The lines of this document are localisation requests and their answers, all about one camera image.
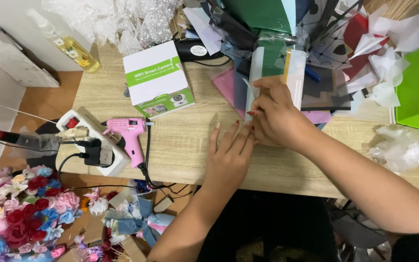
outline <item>desk surface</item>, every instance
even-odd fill
[[[125,74],[122,56],[117,48],[105,45],[98,50],[102,67],[96,73],[84,73],[73,108],[92,120],[100,130],[100,122],[112,117],[140,116],[125,98]],[[221,58],[209,63],[218,64]],[[201,184],[204,178],[208,137],[214,126],[221,123],[224,132],[240,119],[235,110],[210,81],[208,73],[220,68],[196,63],[183,65],[195,96],[196,105],[153,120],[148,170],[155,181]],[[375,138],[372,130],[377,123],[334,117],[323,132],[366,155],[369,143]],[[143,151],[147,136],[140,135]],[[73,145],[62,145],[56,160],[61,161],[78,150]],[[96,167],[86,166],[83,159],[72,158],[64,165],[64,172],[101,175]],[[138,169],[130,165],[121,177],[142,179]],[[419,188],[419,168],[405,172],[402,177]],[[253,151],[250,169],[241,188],[343,198],[321,170],[305,157],[287,149],[258,145]]]

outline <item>floor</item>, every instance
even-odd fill
[[[77,93],[77,89],[80,84],[82,77],[82,71],[78,72],[59,72],[61,79],[61,86],[59,88],[30,88],[26,89],[25,95],[20,103],[19,110],[42,117],[44,119],[53,120],[60,118],[67,111],[72,109],[73,101]],[[38,127],[44,124],[46,121],[25,114],[19,113],[14,121],[12,132],[20,132],[22,127],[26,127],[28,131],[34,132]],[[13,152],[13,148],[6,146],[3,154],[0,158],[0,168],[5,166],[11,166],[14,170],[22,170],[26,168],[27,163],[24,158],[14,158],[10,154]],[[62,181],[69,187],[85,187],[95,185],[126,185],[128,179],[122,178],[109,178],[100,177],[93,175],[74,174],[74,173],[63,173]],[[176,184],[172,186],[174,192],[178,192],[183,189],[178,195],[171,193],[168,188],[164,188],[162,191],[158,190],[156,193],[148,194],[148,198],[154,198],[155,204],[161,201],[166,195],[172,197],[174,201],[168,209],[163,213],[177,215],[189,202],[192,194],[185,197],[179,197],[188,194],[195,190],[194,185]],[[101,188],[102,194],[117,190],[121,191],[120,187],[104,187]],[[87,194],[89,189],[77,189],[74,192],[83,198],[82,195]],[[89,213],[84,214],[78,218],[74,223],[70,224],[65,228],[65,233],[62,238],[58,241],[59,243],[71,242],[74,236],[78,235],[88,222]],[[149,252],[149,247],[144,241],[139,241],[142,245],[142,249],[145,254]]]

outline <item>pink glue gun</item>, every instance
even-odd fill
[[[130,166],[136,168],[139,164],[142,164],[143,154],[140,144],[138,143],[138,135],[144,133],[145,120],[142,118],[111,118],[106,122],[102,122],[102,125],[108,127],[103,132],[104,135],[111,133],[119,133],[125,140],[125,151],[129,154],[132,159]]]

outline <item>bottle with flower design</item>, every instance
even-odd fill
[[[41,29],[43,36],[70,57],[87,72],[94,72],[100,68],[100,63],[92,57],[75,39],[56,30],[53,23],[40,15],[35,9],[28,9],[27,15],[32,17]]]

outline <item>product box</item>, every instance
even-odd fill
[[[154,119],[195,104],[173,41],[124,57],[132,105]]]

